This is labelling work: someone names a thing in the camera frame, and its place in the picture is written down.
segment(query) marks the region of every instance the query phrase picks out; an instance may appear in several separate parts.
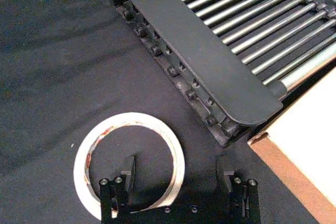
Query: black cloth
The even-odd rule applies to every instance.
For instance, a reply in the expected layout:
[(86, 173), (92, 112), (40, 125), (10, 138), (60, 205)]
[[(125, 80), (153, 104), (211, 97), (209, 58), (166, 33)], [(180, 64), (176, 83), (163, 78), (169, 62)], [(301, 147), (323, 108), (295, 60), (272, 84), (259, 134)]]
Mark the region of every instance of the black cloth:
[[(1, 214), (9, 223), (100, 223), (76, 194), (77, 149), (102, 120), (142, 112), (164, 121), (186, 162), (178, 200), (211, 194), (215, 158), (226, 155), (259, 182), (263, 223), (317, 223), (243, 137), (223, 150), (109, 0), (1, 0)], [(172, 172), (156, 134), (130, 127), (102, 141), (91, 181), (114, 177), (136, 155), (131, 202), (160, 197)]]

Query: cardboard edge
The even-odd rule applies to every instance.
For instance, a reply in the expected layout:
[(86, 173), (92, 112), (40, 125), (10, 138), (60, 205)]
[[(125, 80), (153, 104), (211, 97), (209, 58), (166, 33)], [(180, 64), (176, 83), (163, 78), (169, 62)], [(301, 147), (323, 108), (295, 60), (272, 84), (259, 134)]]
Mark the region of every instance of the cardboard edge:
[(336, 208), (274, 144), (266, 131), (248, 141), (252, 150), (268, 165), (319, 223), (336, 223)]

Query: black plastic side rail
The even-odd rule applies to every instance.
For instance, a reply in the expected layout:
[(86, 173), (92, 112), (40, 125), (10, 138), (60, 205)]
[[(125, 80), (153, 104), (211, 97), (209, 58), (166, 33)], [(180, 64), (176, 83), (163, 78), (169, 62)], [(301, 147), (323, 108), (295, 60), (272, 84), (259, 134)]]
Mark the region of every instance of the black plastic side rail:
[(282, 108), (270, 90), (181, 0), (124, 0), (123, 8), (145, 26), (219, 123), (229, 118), (243, 126), (260, 125)]

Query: tape roll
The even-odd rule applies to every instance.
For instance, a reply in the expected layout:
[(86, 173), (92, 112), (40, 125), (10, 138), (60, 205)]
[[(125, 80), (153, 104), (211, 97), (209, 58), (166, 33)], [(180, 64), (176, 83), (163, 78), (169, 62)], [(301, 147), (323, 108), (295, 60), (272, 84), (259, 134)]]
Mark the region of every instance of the tape roll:
[[(134, 112), (107, 118), (94, 127), (84, 138), (78, 148), (73, 167), (77, 195), (84, 207), (99, 220), (101, 220), (100, 200), (92, 189), (89, 177), (92, 153), (106, 135), (125, 126), (142, 126), (157, 132), (165, 140), (173, 158), (173, 175), (165, 193), (158, 201), (142, 211), (171, 205), (179, 194), (183, 183), (185, 171), (183, 151), (174, 132), (164, 122), (150, 115)], [(112, 210), (113, 217), (116, 217), (117, 214), (116, 210)]]

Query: cardboard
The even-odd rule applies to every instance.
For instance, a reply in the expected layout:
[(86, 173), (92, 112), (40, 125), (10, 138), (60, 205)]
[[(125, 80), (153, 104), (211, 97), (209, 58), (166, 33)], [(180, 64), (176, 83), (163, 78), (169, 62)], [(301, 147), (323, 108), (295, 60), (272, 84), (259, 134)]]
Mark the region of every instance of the cardboard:
[(320, 223), (336, 223), (336, 68), (250, 147)]

